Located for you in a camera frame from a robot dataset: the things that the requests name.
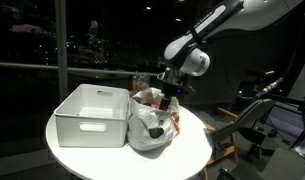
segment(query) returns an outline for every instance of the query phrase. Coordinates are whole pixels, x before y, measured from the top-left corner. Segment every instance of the floor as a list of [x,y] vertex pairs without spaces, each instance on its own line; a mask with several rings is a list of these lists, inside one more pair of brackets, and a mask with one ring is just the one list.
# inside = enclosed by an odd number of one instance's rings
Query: floor
[[[199,116],[200,119],[207,119],[207,114],[200,111],[199,109],[195,110],[192,109],[192,112],[194,112],[197,116]],[[251,127],[253,122],[250,122],[247,124],[247,126]],[[265,126],[263,124],[257,123],[256,127],[262,127],[264,128],[264,132],[268,133],[271,129],[271,127]],[[278,179],[276,178],[275,174],[273,174],[273,169],[276,167],[282,166],[284,164],[285,157],[287,155],[284,155],[284,153],[278,153],[278,155],[273,154],[273,156],[263,156],[261,160],[259,160],[255,154],[250,154],[247,156],[248,150],[251,147],[251,143],[244,139],[239,133],[235,134],[236,136],[236,146],[239,154],[239,163],[236,164],[232,157],[224,159],[213,166],[208,168],[208,177],[209,180],[215,180],[218,177],[218,169],[224,167],[228,169],[229,171],[232,171],[236,173],[238,176],[238,179],[254,179],[251,178],[249,175],[244,177],[244,174],[248,172],[254,172],[254,174],[258,174],[261,177],[264,177],[266,180],[272,180],[272,179]],[[286,138],[287,140],[293,141],[290,137],[287,137],[285,134],[282,134],[283,138]],[[280,135],[278,135],[276,138],[274,138],[274,141],[278,144],[278,146],[285,150],[285,152],[290,152],[289,145],[282,142],[282,138]],[[4,173],[0,175],[0,180],[47,180],[47,179],[58,179],[58,180],[79,180],[80,178],[76,177],[75,175],[69,173],[67,170],[65,170],[62,166],[60,166],[53,158],[51,158],[50,153],[48,150],[43,150],[42,155],[39,155],[39,159],[41,159],[39,165],[35,164],[32,168],[23,168],[24,170],[20,169],[14,169],[10,171],[10,173]],[[29,160],[33,159],[33,157],[22,156],[26,158],[26,163],[29,162]],[[271,158],[274,158],[274,164],[271,164]],[[265,173],[267,169],[272,169],[272,173]],[[287,176],[285,179],[299,179],[303,169],[305,169],[305,163],[301,163],[300,165],[296,166],[289,166],[284,167],[284,169],[281,172],[284,172]],[[197,175],[195,177],[192,177],[191,180],[202,180],[203,177],[201,175]]]

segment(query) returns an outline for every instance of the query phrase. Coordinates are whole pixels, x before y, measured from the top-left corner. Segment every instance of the round white table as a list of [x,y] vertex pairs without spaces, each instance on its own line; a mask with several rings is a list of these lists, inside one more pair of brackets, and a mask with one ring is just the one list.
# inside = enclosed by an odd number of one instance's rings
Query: round white table
[[83,179],[183,180],[197,174],[212,147],[202,121],[180,107],[180,134],[164,148],[150,152],[122,148],[73,148],[58,144],[55,116],[46,126],[46,140],[57,161]]

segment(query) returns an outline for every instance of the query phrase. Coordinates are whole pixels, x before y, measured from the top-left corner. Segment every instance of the white plastic bin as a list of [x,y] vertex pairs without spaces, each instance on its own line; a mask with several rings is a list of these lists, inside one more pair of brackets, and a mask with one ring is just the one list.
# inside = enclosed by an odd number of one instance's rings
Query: white plastic bin
[[60,146],[122,147],[128,127],[126,89],[82,84],[54,111]]

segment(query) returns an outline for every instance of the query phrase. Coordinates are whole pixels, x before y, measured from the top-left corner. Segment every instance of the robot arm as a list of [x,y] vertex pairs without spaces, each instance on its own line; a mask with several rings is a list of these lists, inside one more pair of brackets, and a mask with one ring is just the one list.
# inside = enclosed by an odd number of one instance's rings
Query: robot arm
[[169,67],[163,81],[182,85],[184,75],[201,76],[209,65],[209,56],[198,47],[225,29],[259,30],[280,19],[304,0],[224,0],[190,31],[170,43],[164,52]]

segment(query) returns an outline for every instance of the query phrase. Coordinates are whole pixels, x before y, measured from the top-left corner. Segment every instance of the chair backrest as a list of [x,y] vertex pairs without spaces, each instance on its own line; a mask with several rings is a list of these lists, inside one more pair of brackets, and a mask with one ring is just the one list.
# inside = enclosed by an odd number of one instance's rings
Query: chair backrest
[[214,145],[221,142],[248,122],[254,121],[262,117],[269,109],[272,108],[274,103],[275,101],[271,99],[262,99],[255,101],[240,113],[234,124],[226,126],[222,129],[218,129],[211,133],[212,144]]

